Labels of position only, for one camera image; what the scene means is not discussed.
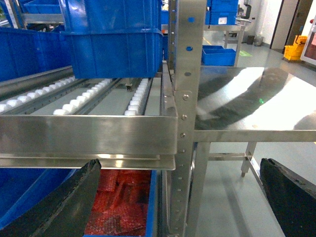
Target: red packaging material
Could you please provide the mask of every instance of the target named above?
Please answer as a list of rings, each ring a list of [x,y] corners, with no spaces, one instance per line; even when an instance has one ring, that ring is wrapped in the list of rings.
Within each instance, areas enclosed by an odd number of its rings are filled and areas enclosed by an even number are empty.
[[[101,169],[99,180],[99,191],[114,192],[119,171],[115,169]]]
[[[144,236],[151,172],[115,171],[102,170],[101,172],[85,234]]]

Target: doorway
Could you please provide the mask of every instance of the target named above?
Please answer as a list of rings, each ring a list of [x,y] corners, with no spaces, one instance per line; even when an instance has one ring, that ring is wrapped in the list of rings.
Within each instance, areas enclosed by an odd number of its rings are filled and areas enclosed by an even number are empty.
[[[313,0],[282,0],[270,48],[284,53],[285,45],[292,45],[302,33]]]

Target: blue bin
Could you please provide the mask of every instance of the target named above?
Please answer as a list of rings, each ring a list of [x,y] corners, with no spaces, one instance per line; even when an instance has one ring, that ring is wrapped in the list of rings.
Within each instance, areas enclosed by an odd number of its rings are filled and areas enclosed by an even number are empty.
[[[168,60],[168,36],[162,38],[163,59]]]
[[[36,31],[0,28],[0,81],[39,72]]]
[[[217,12],[238,12],[238,0],[207,0],[211,11]]]
[[[162,63],[159,30],[65,34],[76,78],[150,78]]]
[[[237,12],[211,12],[210,25],[234,25]]]
[[[169,11],[161,10],[161,24],[168,25],[169,24]]]
[[[70,49],[64,35],[38,32],[35,39],[40,72],[71,65]]]
[[[220,45],[203,45],[202,46],[202,56],[201,56],[202,62],[204,61],[204,59],[203,59],[203,57],[204,57],[203,49],[223,49],[223,48],[224,47],[220,46]]]
[[[161,0],[59,0],[66,32],[160,29]]]
[[[29,13],[60,14],[58,0],[33,0],[24,4]]]
[[[210,23],[210,16],[211,16],[210,11],[206,11],[206,14],[205,14],[205,24],[206,25],[209,25],[209,23]],[[169,24],[169,12],[166,10],[161,11],[161,24],[162,25]]]
[[[0,230],[64,182],[70,169],[0,169]]]
[[[155,207],[156,197],[157,197],[157,172],[153,170],[151,181],[150,181],[146,234],[144,237],[153,237],[153,234],[154,234],[155,214],[157,213],[156,207]],[[114,236],[84,235],[83,237],[114,237]]]
[[[203,49],[202,63],[206,66],[233,66],[236,51],[233,49]]]

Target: trash bin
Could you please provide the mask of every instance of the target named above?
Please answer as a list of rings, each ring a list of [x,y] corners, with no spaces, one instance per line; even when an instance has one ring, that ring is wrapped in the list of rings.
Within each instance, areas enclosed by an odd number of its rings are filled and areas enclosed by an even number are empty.
[[[255,39],[255,46],[262,46],[263,38],[263,36],[257,36]]]
[[[255,40],[255,36],[248,36],[247,44],[252,45]]]

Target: label on crate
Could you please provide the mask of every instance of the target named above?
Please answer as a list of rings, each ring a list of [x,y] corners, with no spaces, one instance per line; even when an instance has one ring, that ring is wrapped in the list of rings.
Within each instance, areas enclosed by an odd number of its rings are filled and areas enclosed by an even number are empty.
[[[220,17],[218,18],[219,25],[227,25],[227,17]]]

